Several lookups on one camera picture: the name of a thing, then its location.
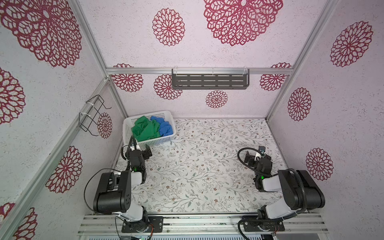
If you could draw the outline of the green tank top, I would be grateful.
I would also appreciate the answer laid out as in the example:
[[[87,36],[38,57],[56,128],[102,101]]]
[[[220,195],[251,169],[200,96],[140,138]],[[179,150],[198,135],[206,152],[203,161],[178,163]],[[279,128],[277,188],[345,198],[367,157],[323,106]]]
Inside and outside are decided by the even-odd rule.
[[[137,119],[131,128],[134,138],[138,142],[160,138],[160,125],[156,121],[151,121],[147,117],[142,116]]]

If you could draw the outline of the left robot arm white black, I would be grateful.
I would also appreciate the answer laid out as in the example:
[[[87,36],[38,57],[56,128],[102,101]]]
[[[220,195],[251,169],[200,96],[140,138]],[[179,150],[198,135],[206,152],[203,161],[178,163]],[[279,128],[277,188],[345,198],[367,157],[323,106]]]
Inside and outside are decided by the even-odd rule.
[[[144,150],[128,148],[124,153],[128,165],[125,171],[103,173],[93,200],[93,212],[116,215],[123,220],[123,227],[132,232],[145,232],[150,228],[145,207],[132,200],[132,189],[146,182],[145,160],[152,156],[149,146]]]

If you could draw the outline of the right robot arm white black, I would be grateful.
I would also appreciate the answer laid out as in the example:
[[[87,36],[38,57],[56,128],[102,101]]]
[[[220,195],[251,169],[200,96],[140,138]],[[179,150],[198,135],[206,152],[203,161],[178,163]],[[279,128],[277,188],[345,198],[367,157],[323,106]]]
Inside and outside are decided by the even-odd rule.
[[[272,158],[266,148],[242,148],[237,158],[242,165],[255,173],[254,183],[259,192],[282,192],[283,197],[258,210],[261,223],[280,222],[307,210],[321,209],[326,199],[323,192],[305,170],[278,170],[272,174]]]

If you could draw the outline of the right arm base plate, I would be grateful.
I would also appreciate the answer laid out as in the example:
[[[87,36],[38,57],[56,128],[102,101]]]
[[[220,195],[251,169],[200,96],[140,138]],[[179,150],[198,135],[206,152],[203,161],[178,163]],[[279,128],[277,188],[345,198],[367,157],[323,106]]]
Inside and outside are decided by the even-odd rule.
[[[282,221],[260,220],[257,216],[243,216],[240,222],[246,232],[283,232],[286,230]]]

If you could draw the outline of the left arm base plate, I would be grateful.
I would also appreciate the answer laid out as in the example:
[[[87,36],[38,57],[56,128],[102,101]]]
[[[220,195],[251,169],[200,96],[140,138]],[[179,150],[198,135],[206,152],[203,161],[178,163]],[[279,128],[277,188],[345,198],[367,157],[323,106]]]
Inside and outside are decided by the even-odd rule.
[[[163,231],[164,217],[149,216],[144,217],[137,222],[124,221],[122,233],[138,234],[138,233],[161,233]]]

